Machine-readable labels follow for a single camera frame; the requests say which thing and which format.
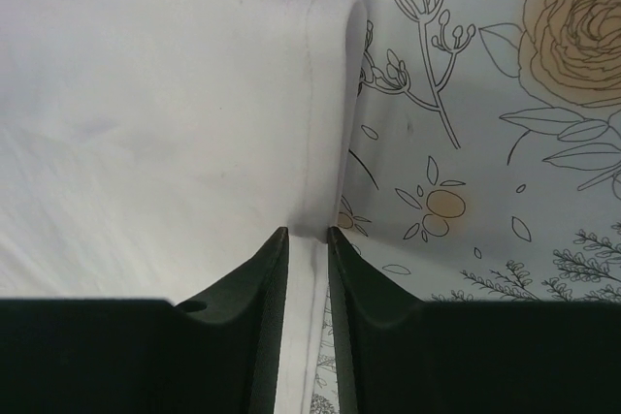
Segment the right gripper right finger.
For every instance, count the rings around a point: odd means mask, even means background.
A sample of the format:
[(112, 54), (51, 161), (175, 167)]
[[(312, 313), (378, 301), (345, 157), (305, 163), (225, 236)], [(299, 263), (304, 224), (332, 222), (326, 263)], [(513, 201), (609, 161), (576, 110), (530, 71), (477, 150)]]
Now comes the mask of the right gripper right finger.
[(424, 302), (327, 234), (343, 413), (616, 413), (613, 303)]

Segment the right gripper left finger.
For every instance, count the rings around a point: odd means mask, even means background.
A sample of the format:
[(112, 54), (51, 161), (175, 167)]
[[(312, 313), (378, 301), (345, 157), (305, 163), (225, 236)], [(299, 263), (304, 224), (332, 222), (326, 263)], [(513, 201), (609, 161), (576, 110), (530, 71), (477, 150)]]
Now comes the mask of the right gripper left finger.
[(5, 413), (271, 413), (289, 265), (278, 228), (178, 304), (5, 299)]

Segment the white t shirt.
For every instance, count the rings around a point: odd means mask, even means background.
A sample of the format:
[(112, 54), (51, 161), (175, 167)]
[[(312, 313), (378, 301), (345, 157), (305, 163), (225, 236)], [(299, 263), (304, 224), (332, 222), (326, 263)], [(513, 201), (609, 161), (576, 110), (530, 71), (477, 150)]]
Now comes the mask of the white t shirt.
[(362, 0), (1, 0), (1, 294), (179, 303), (291, 235), (278, 413), (311, 407)]

